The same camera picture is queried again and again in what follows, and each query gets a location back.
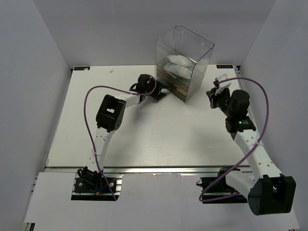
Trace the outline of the white blue tube pouch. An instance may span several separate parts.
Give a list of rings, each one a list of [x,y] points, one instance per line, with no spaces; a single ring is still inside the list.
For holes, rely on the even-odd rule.
[[[172,74],[175,74],[179,77],[183,77],[186,79],[191,79],[192,77],[192,71],[186,67],[172,64],[172,65],[166,65],[164,69]]]

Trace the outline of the clear acrylic makeup organizer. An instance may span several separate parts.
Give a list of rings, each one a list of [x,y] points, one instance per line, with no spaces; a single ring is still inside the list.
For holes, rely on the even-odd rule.
[[[186,103],[201,88],[215,44],[180,25],[155,44],[156,79]]]

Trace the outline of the white cotton pad pack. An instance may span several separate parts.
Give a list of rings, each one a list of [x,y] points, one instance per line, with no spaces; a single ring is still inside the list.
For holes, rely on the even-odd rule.
[[[193,66],[193,62],[182,55],[168,55],[165,58],[167,58],[171,63],[179,65],[179,66],[183,66],[183,67],[192,67]]]

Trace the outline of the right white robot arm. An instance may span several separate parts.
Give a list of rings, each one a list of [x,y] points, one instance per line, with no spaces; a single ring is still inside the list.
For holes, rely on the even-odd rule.
[[[223,192],[232,188],[235,194],[242,195],[256,216],[284,214],[291,211],[296,182],[285,176],[272,162],[248,116],[250,96],[244,90],[230,92],[228,88],[207,91],[212,109],[218,108],[226,116],[225,126],[233,141],[240,147],[244,160],[249,163],[254,179],[243,174],[238,165],[220,170],[215,181],[209,184],[207,192],[214,185]]]

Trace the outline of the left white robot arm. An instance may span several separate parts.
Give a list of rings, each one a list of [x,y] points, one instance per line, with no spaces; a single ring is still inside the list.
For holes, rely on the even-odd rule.
[[[117,96],[106,94],[104,96],[95,117],[97,129],[96,136],[93,137],[87,120],[86,109],[91,91],[98,88],[115,90],[122,94]],[[161,100],[167,95],[162,92],[163,89],[168,89],[168,86],[149,74],[141,74],[138,77],[137,83],[134,83],[129,90],[120,90],[103,85],[94,86],[88,90],[84,99],[83,116],[92,144],[92,151],[89,157],[89,164],[79,173],[79,176],[85,178],[92,174],[85,181],[85,186],[91,192],[97,192],[102,186],[102,180],[99,177],[104,178],[104,159],[112,136],[123,122],[125,109],[141,104],[147,96],[152,97],[156,101]]]

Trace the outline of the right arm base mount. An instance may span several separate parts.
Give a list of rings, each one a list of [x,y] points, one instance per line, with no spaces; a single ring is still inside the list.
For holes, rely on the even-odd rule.
[[[196,182],[196,186],[201,187],[204,190],[212,182],[214,182],[218,177],[225,173],[230,167],[223,167],[219,170],[216,177],[202,177]],[[239,194],[234,188],[226,184],[225,178],[215,183],[202,197],[203,200],[216,199],[219,197],[225,197],[228,195],[235,195],[231,198],[216,200],[207,202],[207,204],[247,204],[247,199]]]

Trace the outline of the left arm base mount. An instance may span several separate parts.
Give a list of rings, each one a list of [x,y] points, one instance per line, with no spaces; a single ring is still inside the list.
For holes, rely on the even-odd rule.
[[[116,201],[120,190],[119,179],[107,178],[100,172],[88,170],[87,167],[77,170],[71,200],[72,201]]]

